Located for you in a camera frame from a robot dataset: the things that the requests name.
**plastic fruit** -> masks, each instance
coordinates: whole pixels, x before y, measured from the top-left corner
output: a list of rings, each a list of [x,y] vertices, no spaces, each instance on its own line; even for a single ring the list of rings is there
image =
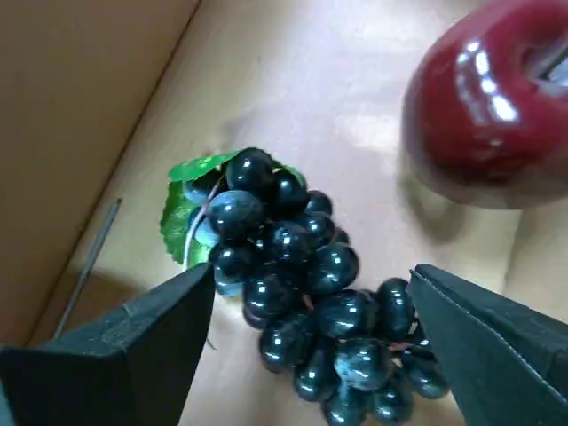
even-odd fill
[[[565,0],[493,1],[430,48],[403,121],[425,184],[491,208],[568,193],[568,87],[556,75],[567,32]]]

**bunch of grapes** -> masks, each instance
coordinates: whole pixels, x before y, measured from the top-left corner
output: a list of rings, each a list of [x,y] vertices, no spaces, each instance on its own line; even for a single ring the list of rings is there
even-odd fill
[[[407,282],[346,289],[359,259],[324,193],[308,191],[256,148],[186,183],[184,192],[203,205],[205,220],[194,213],[190,224],[197,241],[214,246],[218,294],[242,294],[244,319],[262,331],[264,366],[292,371],[298,396],[321,403],[328,424],[359,425],[367,413],[403,424],[413,391],[431,399],[447,394]]]

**apple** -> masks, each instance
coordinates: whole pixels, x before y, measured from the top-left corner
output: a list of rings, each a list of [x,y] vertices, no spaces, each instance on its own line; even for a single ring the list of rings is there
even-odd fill
[[[568,0],[494,1],[450,28],[408,86],[403,140],[446,197],[521,208],[568,193]]]

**grape stem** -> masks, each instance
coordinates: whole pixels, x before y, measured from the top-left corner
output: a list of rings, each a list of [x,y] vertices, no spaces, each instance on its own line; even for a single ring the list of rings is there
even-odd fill
[[[304,305],[308,312],[313,311],[313,302],[312,298],[309,295],[302,295],[302,302],[304,302]]]
[[[211,191],[207,195],[207,200],[200,207],[199,213],[197,213],[197,216],[195,217],[194,221],[192,222],[192,224],[189,226],[189,229],[187,230],[187,234],[185,235],[185,244],[184,244],[184,262],[183,262],[184,271],[187,271],[189,269],[189,256],[190,256],[191,249],[192,249],[192,240],[193,240],[193,237],[195,236],[195,232],[197,231],[197,227],[200,225],[203,218],[205,218],[205,211],[207,210],[207,207],[209,206],[209,202],[217,194],[217,190],[221,186],[222,181],[223,181],[223,177],[220,177],[219,180],[213,185],[213,187],[211,188]],[[213,344],[209,340],[209,337],[207,337],[207,344],[209,345],[209,347],[211,349],[213,349],[213,351],[217,350],[217,348],[215,346],[213,346]]]

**metal rod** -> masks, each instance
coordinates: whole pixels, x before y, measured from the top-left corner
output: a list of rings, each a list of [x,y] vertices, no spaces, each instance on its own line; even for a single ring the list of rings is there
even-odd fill
[[[103,222],[103,225],[100,227],[99,231],[97,232],[95,242],[91,246],[91,250],[89,251],[89,255],[87,257],[87,262],[85,263],[85,266],[81,270],[81,275],[79,276],[79,280],[75,284],[75,289],[73,290],[73,294],[71,295],[71,297],[69,298],[69,301],[67,302],[67,306],[65,308],[65,311],[63,312],[63,316],[59,320],[59,324],[57,325],[57,328],[55,329],[55,333],[53,333],[54,339],[58,338],[61,335],[61,333],[63,333],[63,329],[65,328],[65,325],[67,324],[67,321],[69,320],[69,316],[71,315],[71,312],[75,308],[75,305],[77,304],[77,300],[79,298],[79,295],[83,291],[83,288],[85,287],[87,279],[89,278],[89,275],[91,274],[92,267],[94,266],[95,262],[97,261],[97,257],[99,257],[100,250],[102,249],[103,244],[105,243],[105,240],[107,239],[108,232],[110,231],[110,227],[112,226],[112,224],[114,222],[114,218],[116,217],[116,214],[118,213],[118,209],[120,208],[121,203],[122,203],[122,199],[118,198],[108,208],[108,212],[106,213],[106,216],[105,216],[105,221]]]

